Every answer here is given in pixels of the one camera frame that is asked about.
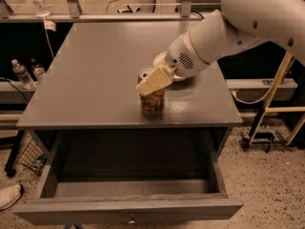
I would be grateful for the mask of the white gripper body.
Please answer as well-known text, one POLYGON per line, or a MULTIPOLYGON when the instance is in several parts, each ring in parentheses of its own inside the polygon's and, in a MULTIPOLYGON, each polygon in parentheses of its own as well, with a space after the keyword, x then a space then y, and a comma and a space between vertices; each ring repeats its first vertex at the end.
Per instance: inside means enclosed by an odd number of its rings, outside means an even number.
POLYGON ((193 77, 210 66, 202 60, 193 47, 191 32, 187 31, 175 39, 166 51, 165 61, 179 77, 193 77))

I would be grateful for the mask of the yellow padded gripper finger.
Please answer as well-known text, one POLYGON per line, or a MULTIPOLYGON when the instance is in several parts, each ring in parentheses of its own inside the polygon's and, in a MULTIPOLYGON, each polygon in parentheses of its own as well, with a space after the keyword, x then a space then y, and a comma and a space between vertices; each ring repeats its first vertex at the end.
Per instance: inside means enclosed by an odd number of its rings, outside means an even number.
POLYGON ((174 68, 169 65, 159 65, 154 68, 143 69, 139 76, 140 82, 136 89, 141 95, 148 95, 173 83, 174 68))

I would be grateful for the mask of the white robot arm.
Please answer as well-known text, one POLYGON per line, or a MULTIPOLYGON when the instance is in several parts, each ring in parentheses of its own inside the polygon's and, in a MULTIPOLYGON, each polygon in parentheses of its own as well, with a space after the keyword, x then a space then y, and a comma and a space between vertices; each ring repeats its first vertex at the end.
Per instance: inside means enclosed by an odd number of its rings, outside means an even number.
POLYGON ((151 94, 266 41, 305 63, 305 0, 221 0, 220 10, 172 42, 136 89, 151 94))

